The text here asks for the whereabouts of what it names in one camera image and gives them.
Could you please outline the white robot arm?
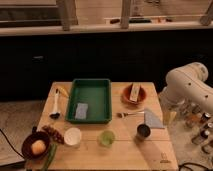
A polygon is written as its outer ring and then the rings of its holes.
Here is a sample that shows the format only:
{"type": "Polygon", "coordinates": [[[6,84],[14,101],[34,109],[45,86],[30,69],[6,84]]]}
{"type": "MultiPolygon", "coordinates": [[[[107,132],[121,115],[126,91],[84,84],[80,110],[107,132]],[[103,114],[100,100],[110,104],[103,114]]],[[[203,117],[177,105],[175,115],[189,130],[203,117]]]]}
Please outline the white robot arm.
{"type": "Polygon", "coordinates": [[[198,105],[204,112],[213,114],[213,88],[205,81],[207,67],[193,62],[170,70],[166,75],[166,86],[159,93],[163,112],[163,123],[169,124],[171,113],[177,111],[187,100],[198,105]]]}

